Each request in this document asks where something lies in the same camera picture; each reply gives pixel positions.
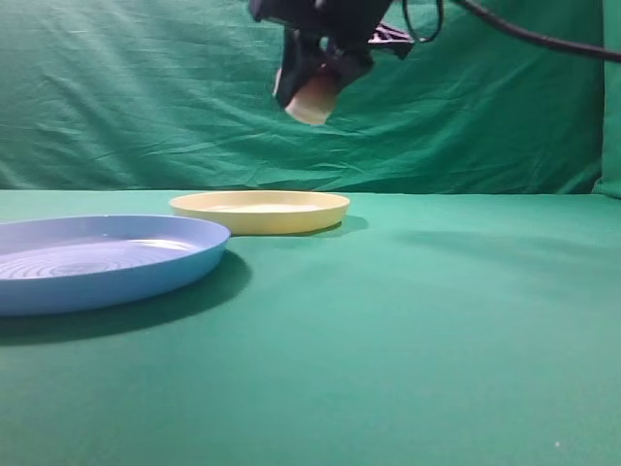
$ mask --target green tabletop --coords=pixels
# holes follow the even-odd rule
[[[0,220],[180,194],[0,191]],[[621,464],[621,202],[349,197],[183,290],[0,320],[0,465]]]

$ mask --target yellow plate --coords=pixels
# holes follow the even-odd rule
[[[225,225],[234,235],[287,235],[328,228],[343,220],[349,199],[305,191],[213,191],[177,197],[177,216]]]

